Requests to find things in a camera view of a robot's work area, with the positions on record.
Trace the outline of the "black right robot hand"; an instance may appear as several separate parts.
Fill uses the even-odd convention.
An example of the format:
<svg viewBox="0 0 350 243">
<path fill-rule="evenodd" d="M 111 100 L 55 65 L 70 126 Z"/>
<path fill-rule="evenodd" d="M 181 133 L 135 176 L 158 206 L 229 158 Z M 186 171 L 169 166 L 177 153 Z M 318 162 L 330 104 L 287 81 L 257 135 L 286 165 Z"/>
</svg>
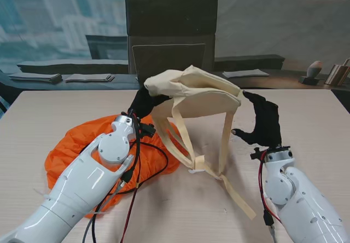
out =
<svg viewBox="0 0 350 243">
<path fill-rule="evenodd" d="M 249 145 L 258 144 L 264 147 L 276 148 L 282 145 L 281 128 L 279 125 L 278 106 L 258 94 L 243 91 L 254 107 L 255 127 L 252 132 L 232 129 L 231 133 L 238 136 Z"/>
</svg>

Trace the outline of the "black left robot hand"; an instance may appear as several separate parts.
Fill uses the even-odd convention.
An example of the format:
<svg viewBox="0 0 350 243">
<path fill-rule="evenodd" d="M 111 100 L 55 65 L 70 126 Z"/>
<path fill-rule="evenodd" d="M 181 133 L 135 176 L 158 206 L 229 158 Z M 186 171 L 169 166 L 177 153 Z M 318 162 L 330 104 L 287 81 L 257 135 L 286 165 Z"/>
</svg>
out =
<svg viewBox="0 0 350 243">
<path fill-rule="evenodd" d="M 142 119 L 148 116 L 154 107 L 170 99 L 171 98 L 166 95 L 151 96 L 148 89 L 143 86 L 137 91 L 127 113 L 128 115 L 134 114 L 136 117 Z"/>
</svg>

